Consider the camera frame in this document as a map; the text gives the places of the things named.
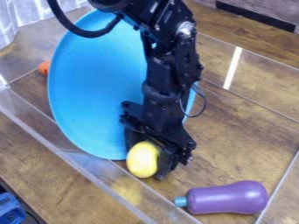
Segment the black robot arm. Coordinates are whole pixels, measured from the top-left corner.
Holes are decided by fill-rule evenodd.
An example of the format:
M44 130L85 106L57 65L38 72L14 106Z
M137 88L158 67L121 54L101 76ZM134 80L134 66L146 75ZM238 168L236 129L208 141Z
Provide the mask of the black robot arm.
M154 177L164 179L177 164L188 164L196 142L182 127L190 93L197 87L202 65L196 53L196 22L182 0L88 0L140 31L146 62L140 104L122 101L120 122L125 146L148 140L157 144Z

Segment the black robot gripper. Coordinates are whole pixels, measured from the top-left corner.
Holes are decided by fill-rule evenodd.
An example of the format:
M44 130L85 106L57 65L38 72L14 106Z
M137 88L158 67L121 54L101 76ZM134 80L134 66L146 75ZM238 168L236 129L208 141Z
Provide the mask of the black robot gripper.
M122 101L125 150L144 140L153 141L160 147L157 157L156 179L164 180L178 163L186 165L196 148L194 140L188 134L182 120L188 117L188 88L161 93L149 84L142 84L142 103Z

